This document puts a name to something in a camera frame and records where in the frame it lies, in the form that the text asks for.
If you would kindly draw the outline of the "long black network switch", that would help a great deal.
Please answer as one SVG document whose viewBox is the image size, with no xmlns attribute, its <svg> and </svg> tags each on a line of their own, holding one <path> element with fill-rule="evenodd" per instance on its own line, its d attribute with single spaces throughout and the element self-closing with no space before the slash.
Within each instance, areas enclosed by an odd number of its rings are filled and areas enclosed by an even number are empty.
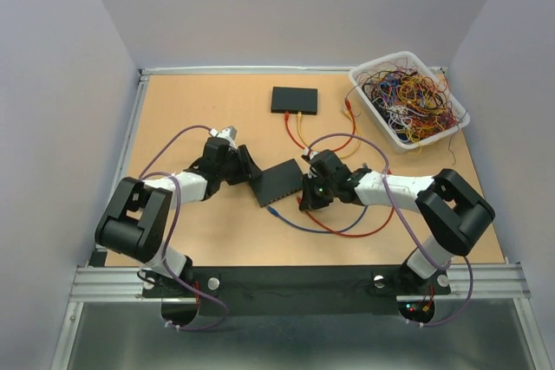
<svg viewBox="0 0 555 370">
<path fill-rule="evenodd" d="M 260 208 L 302 190 L 303 173 L 294 159 L 263 170 L 249 181 L 249 186 Z"/>
</svg>

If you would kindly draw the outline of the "small black network switch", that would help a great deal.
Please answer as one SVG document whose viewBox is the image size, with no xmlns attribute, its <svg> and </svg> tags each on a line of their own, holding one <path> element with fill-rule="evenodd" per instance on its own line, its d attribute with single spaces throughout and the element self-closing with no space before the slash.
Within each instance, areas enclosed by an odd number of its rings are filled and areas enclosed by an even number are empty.
<svg viewBox="0 0 555 370">
<path fill-rule="evenodd" d="M 316 88 L 274 87 L 271 94 L 273 114 L 316 115 L 318 110 L 318 90 Z"/>
</svg>

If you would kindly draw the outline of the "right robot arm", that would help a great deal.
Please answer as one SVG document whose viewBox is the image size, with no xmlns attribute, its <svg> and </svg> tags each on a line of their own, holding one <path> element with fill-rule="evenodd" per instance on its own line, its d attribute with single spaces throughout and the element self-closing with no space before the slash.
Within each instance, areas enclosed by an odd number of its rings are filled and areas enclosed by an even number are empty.
<svg viewBox="0 0 555 370">
<path fill-rule="evenodd" d="M 334 200 L 363 207 L 391 207 L 421 214 L 431 236 L 416 240 L 403 272 L 425 281 L 455 256 L 467 256 L 495 219 L 493 207 L 461 177 L 444 168 L 434 176 L 408 177 L 369 168 L 351 171 L 334 152 L 306 150 L 300 211 L 320 210 Z"/>
</svg>

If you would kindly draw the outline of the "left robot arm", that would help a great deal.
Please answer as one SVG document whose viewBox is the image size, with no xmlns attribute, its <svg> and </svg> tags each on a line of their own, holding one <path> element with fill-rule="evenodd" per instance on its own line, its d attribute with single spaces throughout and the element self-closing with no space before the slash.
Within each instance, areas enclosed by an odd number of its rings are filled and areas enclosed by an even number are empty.
<svg viewBox="0 0 555 370">
<path fill-rule="evenodd" d="M 261 176 L 245 145 L 223 138 L 206 141 L 202 155 L 179 173 L 158 173 L 153 180 L 123 178 L 95 230 L 95 242 L 133 258 L 152 271 L 193 282 L 193 261 L 167 242 L 167 218 L 183 204 L 209 199 L 222 183 L 238 185 Z"/>
</svg>

